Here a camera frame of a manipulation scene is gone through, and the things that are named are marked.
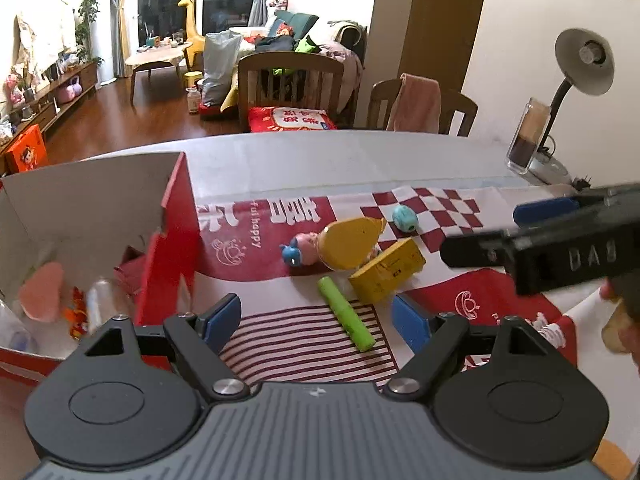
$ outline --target yellow giraffe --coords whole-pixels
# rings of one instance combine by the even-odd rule
[[[194,0],[180,0],[179,7],[187,7],[187,41],[193,43],[187,49],[189,66],[193,66],[193,59],[198,52],[204,52],[204,36],[196,29],[196,6]]]

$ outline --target lamp shade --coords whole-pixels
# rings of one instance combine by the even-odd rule
[[[564,76],[580,92],[603,95],[613,84],[614,62],[609,42],[583,28],[569,28],[556,40],[556,59]]]

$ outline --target yellow stool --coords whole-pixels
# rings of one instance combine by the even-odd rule
[[[202,72],[187,72],[184,75],[185,88],[196,86],[196,81],[202,79]]]

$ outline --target lamp neck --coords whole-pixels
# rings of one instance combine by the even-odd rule
[[[560,83],[558,90],[556,90],[556,95],[554,95],[554,100],[551,101],[551,111],[549,113],[549,122],[546,125],[545,133],[542,135],[542,139],[540,140],[540,144],[538,145],[538,151],[546,153],[545,142],[546,138],[549,136],[551,132],[551,127],[554,125],[554,121],[556,120],[556,115],[558,114],[558,110],[560,109],[560,105],[562,104],[562,100],[564,96],[569,91],[569,89],[573,86],[573,84],[565,79]]]

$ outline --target yellow toy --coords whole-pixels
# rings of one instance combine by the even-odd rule
[[[195,12],[195,0],[180,0],[178,2],[179,7],[187,7],[187,39],[193,43],[187,50],[187,60],[189,62],[189,68],[193,66],[193,60],[198,52],[204,52],[204,36],[198,34],[196,28],[196,12]]]
[[[384,218],[351,218],[332,222],[318,235],[318,254],[333,270],[351,270],[369,258],[385,230]]]
[[[414,240],[405,238],[356,270],[349,281],[360,303],[376,303],[420,272],[426,262]]]

